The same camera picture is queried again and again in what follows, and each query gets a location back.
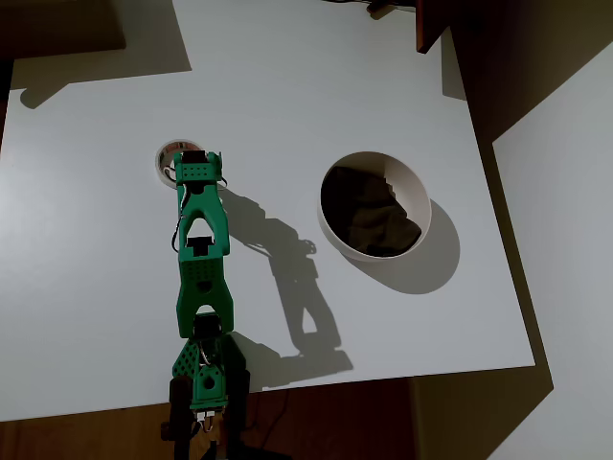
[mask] white table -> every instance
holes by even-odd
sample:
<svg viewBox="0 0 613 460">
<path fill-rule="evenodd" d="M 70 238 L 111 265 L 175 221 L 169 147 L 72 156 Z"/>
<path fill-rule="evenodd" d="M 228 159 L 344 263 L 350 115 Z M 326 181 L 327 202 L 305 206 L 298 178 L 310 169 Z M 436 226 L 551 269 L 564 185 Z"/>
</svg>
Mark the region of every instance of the white table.
<svg viewBox="0 0 613 460">
<path fill-rule="evenodd" d="M 183 345 L 176 200 L 153 157 L 173 138 L 222 150 L 231 190 L 248 197 L 227 201 L 226 278 L 252 390 L 534 365 L 468 108 L 442 94 L 440 46 L 414 51 L 412 13 L 373 21 L 364 5 L 319 0 L 175 9 L 191 72 L 68 84 L 34 110 L 11 92 L 0 420 L 168 399 Z M 17 62 L 14 86 L 96 60 L 57 59 Z M 350 264 L 317 222 L 326 170 L 360 150 L 404 161 L 435 201 L 429 240 L 396 271 Z M 304 307 L 316 335 L 300 334 Z"/>
</svg>

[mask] dark cloth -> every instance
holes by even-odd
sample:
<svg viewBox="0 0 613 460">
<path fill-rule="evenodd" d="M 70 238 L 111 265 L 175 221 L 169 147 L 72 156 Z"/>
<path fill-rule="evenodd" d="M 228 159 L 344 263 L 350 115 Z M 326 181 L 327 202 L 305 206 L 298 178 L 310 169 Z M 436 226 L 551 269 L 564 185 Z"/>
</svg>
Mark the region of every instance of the dark cloth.
<svg viewBox="0 0 613 460">
<path fill-rule="evenodd" d="M 333 168 L 322 185 L 322 211 L 336 236 L 369 256 L 406 252 L 421 235 L 420 227 L 392 195 L 385 178 Z"/>
</svg>

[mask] green robotic arm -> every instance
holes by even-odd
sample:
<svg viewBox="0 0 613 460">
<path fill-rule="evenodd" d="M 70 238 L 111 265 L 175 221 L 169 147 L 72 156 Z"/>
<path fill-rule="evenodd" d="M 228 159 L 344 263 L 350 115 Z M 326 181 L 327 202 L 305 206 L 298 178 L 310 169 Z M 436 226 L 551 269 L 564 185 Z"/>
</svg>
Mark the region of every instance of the green robotic arm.
<svg viewBox="0 0 613 460">
<path fill-rule="evenodd" d="M 225 282 L 223 257 L 230 253 L 228 219 L 217 194 L 221 155 L 188 150 L 174 155 L 179 221 L 181 288 L 176 305 L 179 334 L 187 342 L 172 366 L 170 422 L 162 426 L 162 438 L 175 442 L 175 458 L 187 458 L 192 425 L 212 426 L 216 413 L 224 412 L 228 395 L 246 400 L 249 373 L 244 356 L 228 334 L 234 329 L 234 304 Z M 197 219 L 205 219 L 212 237 L 189 237 Z M 198 313 L 208 305 L 213 311 Z M 235 432 L 244 421 L 235 406 Z"/>
</svg>

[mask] cable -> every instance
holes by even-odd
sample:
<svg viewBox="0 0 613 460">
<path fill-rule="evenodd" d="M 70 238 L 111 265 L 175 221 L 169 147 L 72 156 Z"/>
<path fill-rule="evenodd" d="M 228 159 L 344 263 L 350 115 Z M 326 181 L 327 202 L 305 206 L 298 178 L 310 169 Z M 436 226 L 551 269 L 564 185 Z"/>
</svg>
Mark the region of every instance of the cable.
<svg viewBox="0 0 613 460">
<path fill-rule="evenodd" d="M 277 426 L 277 423 L 279 422 L 279 420 L 281 419 L 281 417 L 283 415 L 285 415 L 285 412 L 287 411 L 287 402 L 289 401 L 289 390 L 285 390 L 285 402 L 284 402 L 284 408 L 281 410 L 281 412 L 279 413 L 279 415 L 277 416 L 277 418 L 275 419 L 275 421 L 272 423 L 272 425 L 270 426 L 270 428 L 268 428 L 268 432 L 266 433 L 266 437 L 264 438 L 263 443 L 261 443 L 261 447 L 260 450 L 263 450 L 266 447 L 266 443 L 268 442 L 268 438 L 270 438 L 270 435 L 272 434 L 273 430 L 275 429 L 275 426 Z"/>
<path fill-rule="evenodd" d="M 260 393 L 256 394 L 256 398 L 258 398 L 258 400 L 256 401 L 256 413 L 253 417 L 253 423 L 250 426 L 246 426 L 244 431 L 247 431 L 248 429 L 253 429 L 258 425 L 258 412 L 260 411 Z"/>
<path fill-rule="evenodd" d="M 192 192 L 190 192 L 190 189 L 188 189 L 187 184 L 183 185 L 183 189 L 185 191 L 183 192 L 183 198 L 181 199 L 181 206 L 179 209 L 179 220 L 176 222 L 176 227 L 174 227 L 174 233 L 172 234 L 172 240 L 170 242 L 170 245 L 172 246 L 172 250 L 176 252 L 177 254 L 179 253 L 179 251 L 176 247 L 174 247 L 174 242 L 176 241 L 177 233 L 179 233 L 179 225 L 181 224 L 181 219 L 183 218 L 183 210 L 185 209 L 185 206 L 188 204 L 188 201 L 190 200 L 190 196 L 192 196 Z"/>
</svg>

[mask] small round object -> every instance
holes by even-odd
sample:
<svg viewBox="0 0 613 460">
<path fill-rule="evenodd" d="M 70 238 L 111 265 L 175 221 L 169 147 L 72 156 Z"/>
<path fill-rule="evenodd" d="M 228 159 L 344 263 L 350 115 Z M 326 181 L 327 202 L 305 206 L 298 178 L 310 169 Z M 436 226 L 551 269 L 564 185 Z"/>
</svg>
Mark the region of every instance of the small round object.
<svg viewBox="0 0 613 460">
<path fill-rule="evenodd" d="M 162 146 L 155 155 L 155 170 L 158 177 L 173 189 L 176 189 L 176 183 L 170 172 L 174 154 L 186 150 L 202 150 L 202 148 L 196 142 L 188 141 L 187 139 L 174 139 Z"/>
</svg>

